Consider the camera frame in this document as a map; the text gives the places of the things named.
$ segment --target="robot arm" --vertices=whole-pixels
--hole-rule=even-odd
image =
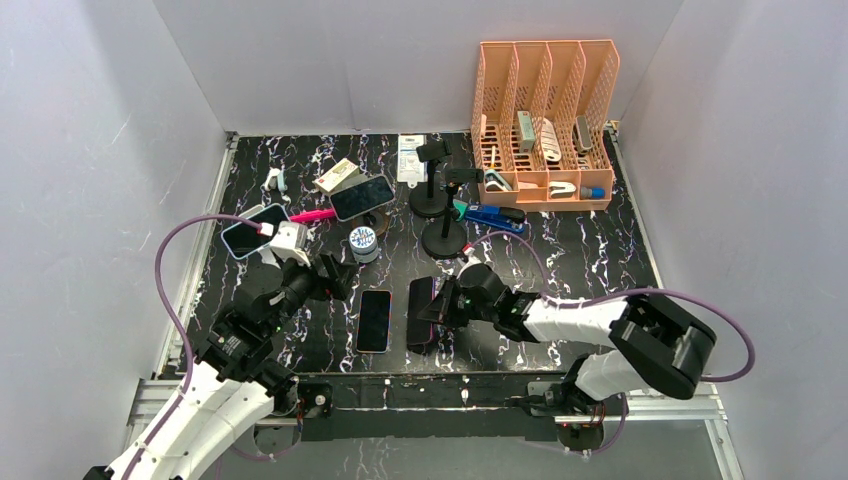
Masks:
[[[138,441],[108,467],[92,468],[84,480],[197,479],[271,412],[300,408],[309,410],[305,416],[329,413],[331,402],[318,405],[301,398],[298,387],[309,386],[266,357],[273,350],[272,337],[307,299],[346,299],[357,266],[327,254],[310,261],[302,248],[302,225],[263,224],[260,233],[273,235],[269,249],[275,261],[263,259],[252,267],[232,302],[218,312],[208,336],[194,350],[196,365],[188,391],[177,389]],[[144,444],[142,439],[154,430],[153,440]]]
[[[482,320],[514,341],[569,340],[616,349],[581,357],[562,384],[544,395],[528,392],[531,403],[557,415],[587,413],[611,395],[648,387],[692,398],[716,340],[709,327],[661,294],[584,307],[512,290],[475,260],[445,280],[419,319],[448,328]]]

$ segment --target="white box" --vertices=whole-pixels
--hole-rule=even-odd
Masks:
[[[325,194],[333,193],[333,190],[348,178],[358,175],[359,167],[350,160],[343,158],[339,163],[335,164],[327,173],[321,175],[321,178],[314,180],[312,183]]]

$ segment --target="cable connector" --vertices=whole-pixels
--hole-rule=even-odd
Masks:
[[[263,223],[261,225],[262,225],[262,228],[259,229],[259,231],[258,231],[259,235],[262,235],[263,237],[273,237],[274,236],[274,226],[273,225],[271,225],[270,223]]]

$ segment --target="stapler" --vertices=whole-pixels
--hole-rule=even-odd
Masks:
[[[527,217],[524,210],[479,203],[468,204],[459,200],[454,200],[453,205],[459,214],[455,219],[457,221],[465,219],[512,233],[524,233],[524,220]]]

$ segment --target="gray wall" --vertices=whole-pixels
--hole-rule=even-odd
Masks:
[[[721,388],[751,479],[844,478],[845,25],[843,2],[687,1],[621,124],[667,286],[758,346]],[[719,333],[711,370],[728,372],[742,344]]]
[[[612,38],[619,118],[682,0],[155,0],[239,133],[468,129],[483,40]]]
[[[223,141],[149,0],[0,4],[0,478],[119,453],[165,334],[153,256]],[[192,242],[166,256],[172,293]]]

